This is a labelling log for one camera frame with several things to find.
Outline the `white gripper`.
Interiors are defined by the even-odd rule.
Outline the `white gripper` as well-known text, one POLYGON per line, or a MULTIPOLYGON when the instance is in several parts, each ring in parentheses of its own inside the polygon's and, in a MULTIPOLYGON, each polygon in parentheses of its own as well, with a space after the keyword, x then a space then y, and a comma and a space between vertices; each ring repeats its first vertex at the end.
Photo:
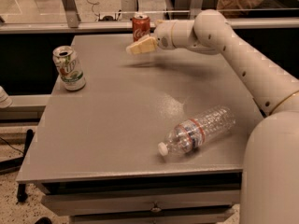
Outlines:
POLYGON ((190 20, 156 20, 154 22, 154 38, 144 35, 126 48, 128 54, 136 55, 161 49, 192 49, 196 46, 196 34, 193 30, 194 21, 190 20))

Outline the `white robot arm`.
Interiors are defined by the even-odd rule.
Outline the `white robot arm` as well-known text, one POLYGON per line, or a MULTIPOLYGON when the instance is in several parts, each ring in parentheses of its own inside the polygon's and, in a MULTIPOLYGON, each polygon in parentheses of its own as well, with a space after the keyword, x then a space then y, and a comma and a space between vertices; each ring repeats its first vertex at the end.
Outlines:
POLYGON ((265 113, 246 145, 240 224, 299 224, 299 80, 239 37, 213 9, 192 21, 157 21, 126 49, 157 48, 220 53, 265 113))

